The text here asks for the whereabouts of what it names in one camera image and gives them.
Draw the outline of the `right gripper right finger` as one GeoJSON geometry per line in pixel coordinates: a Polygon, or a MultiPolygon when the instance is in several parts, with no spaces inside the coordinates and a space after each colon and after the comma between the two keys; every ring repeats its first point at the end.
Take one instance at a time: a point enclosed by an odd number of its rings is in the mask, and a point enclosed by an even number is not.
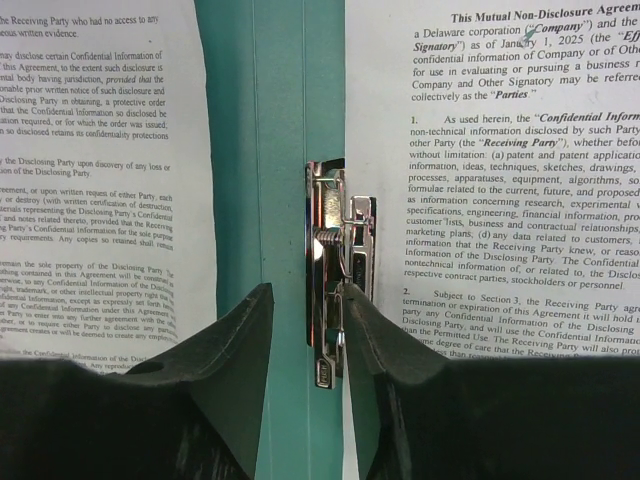
{"type": "Polygon", "coordinates": [[[342,291],[364,479],[635,479],[639,363],[449,360],[342,291]]]}

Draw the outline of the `printed paper sheet bottom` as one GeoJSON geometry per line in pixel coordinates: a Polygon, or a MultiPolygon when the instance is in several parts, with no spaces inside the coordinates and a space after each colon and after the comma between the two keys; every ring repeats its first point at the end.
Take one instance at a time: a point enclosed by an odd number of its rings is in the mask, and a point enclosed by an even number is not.
{"type": "Polygon", "coordinates": [[[349,1],[378,308],[447,357],[639,352],[639,5],[349,1]]]}

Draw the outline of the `teal folder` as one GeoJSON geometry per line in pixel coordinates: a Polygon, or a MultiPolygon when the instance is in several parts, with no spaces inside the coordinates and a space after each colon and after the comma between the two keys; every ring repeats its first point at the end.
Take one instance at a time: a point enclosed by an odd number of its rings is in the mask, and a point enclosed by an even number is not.
{"type": "Polygon", "coordinates": [[[217,307],[275,298],[256,475],[338,479],[342,394],[312,376],[304,257],[308,161],[344,153],[340,1],[200,1],[217,241],[217,307]]]}

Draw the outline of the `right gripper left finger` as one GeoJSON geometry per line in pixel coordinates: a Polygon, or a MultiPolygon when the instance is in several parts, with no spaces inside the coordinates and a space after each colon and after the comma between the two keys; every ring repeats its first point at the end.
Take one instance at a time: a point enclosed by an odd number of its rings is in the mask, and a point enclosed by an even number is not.
{"type": "Polygon", "coordinates": [[[1,365],[5,479],[250,479],[272,336],[270,284],[124,374],[1,365]]]}

